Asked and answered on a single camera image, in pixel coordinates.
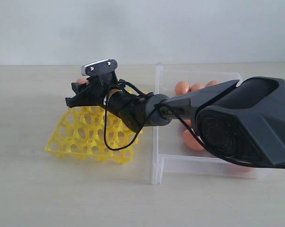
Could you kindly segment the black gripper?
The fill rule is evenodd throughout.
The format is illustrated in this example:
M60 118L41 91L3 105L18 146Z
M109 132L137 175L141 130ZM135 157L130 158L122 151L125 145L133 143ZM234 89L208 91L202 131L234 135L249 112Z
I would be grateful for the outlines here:
M65 98L67 107L97 105L112 114L118 114L137 97L125 90L114 71L89 77L85 83L72 82L71 88L76 95Z

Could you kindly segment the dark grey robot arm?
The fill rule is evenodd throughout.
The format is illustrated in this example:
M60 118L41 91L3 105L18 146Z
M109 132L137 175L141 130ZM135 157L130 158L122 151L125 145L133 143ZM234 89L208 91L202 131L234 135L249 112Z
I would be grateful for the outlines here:
M186 128L212 155L240 166L285 169L285 80L229 80L174 97L131 94L128 85L113 72L91 76L72 84L75 95L66 105L100 106L134 133L190 120Z

